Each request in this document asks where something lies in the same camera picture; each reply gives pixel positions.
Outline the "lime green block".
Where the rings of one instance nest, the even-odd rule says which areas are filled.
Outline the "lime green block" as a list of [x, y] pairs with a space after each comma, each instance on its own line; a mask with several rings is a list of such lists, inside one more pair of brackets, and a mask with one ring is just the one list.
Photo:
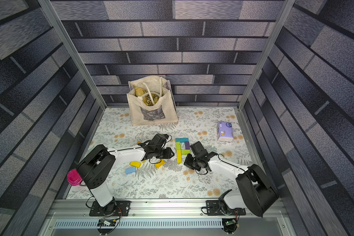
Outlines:
[[181, 150], [181, 153], [182, 153], [183, 155], [187, 155], [187, 154], [190, 154], [191, 151], [190, 151], [189, 149], [184, 149], [184, 150]]

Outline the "teal block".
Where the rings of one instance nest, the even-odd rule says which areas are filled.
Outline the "teal block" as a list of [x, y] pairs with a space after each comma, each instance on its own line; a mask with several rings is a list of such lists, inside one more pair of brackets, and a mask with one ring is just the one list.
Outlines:
[[177, 143], [186, 143], [186, 142], [189, 142], [189, 139], [188, 138], [177, 138], [176, 142]]

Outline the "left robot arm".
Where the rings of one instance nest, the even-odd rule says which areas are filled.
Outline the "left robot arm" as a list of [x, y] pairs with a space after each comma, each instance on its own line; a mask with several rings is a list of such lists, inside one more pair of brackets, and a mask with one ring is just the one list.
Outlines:
[[94, 202], [90, 216], [111, 216], [116, 213], [118, 205], [110, 192], [106, 179], [111, 170], [132, 161], [171, 159], [175, 154], [170, 147], [165, 147], [170, 140], [168, 134], [156, 134], [151, 140], [122, 149], [107, 148], [98, 145], [91, 150], [77, 166], [77, 173], [88, 188]]

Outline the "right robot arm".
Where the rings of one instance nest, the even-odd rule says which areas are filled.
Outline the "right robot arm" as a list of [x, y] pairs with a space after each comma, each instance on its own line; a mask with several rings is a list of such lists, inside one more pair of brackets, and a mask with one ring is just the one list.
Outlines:
[[185, 158], [184, 165], [200, 174], [219, 173], [238, 185], [238, 191], [227, 190], [218, 198], [217, 206], [209, 209], [224, 215], [236, 209], [248, 209], [253, 215], [263, 217], [264, 213], [278, 200], [276, 187], [271, 183], [262, 168], [256, 164], [249, 167], [235, 164], [220, 157], [219, 153], [208, 152], [200, 142], [190, 146], [192, 154]]

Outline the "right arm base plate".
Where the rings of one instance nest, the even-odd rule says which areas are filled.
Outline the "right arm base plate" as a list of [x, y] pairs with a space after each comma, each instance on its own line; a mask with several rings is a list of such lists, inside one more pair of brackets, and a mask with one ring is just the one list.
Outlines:
[[244, 208], [230, 209], [223, 201], [220, 200], [206, 200], [206, 212], [209, 216], [246, 215]]

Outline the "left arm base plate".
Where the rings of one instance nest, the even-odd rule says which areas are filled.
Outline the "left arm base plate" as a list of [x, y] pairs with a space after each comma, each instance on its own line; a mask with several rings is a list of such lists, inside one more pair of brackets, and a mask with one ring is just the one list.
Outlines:
[[107, 206], [101, 206], [98, 201], [94, 201], [92, 207], [90, 208], [89, 216], [128, 216], [130, 205], [131, 201], [111, 201]]

